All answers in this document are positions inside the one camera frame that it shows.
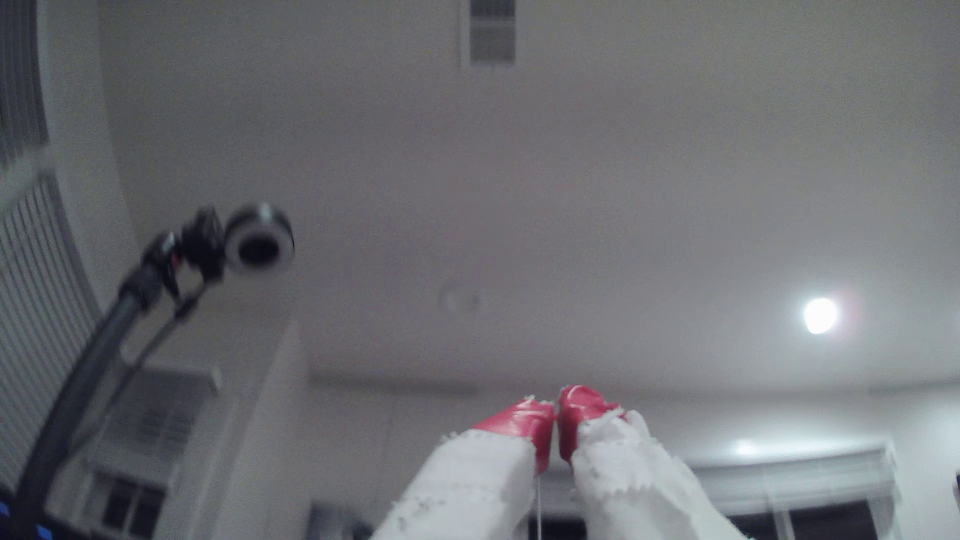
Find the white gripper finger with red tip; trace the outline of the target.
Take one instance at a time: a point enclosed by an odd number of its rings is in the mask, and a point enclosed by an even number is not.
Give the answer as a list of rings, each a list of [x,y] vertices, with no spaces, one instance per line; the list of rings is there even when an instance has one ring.
[[[546,471],[555,404],[525,397],[446,436],[372,539],[511,539]]]
[[[558,396],[558,448],[588,539],[745,539],[642,414],[574,384]]]

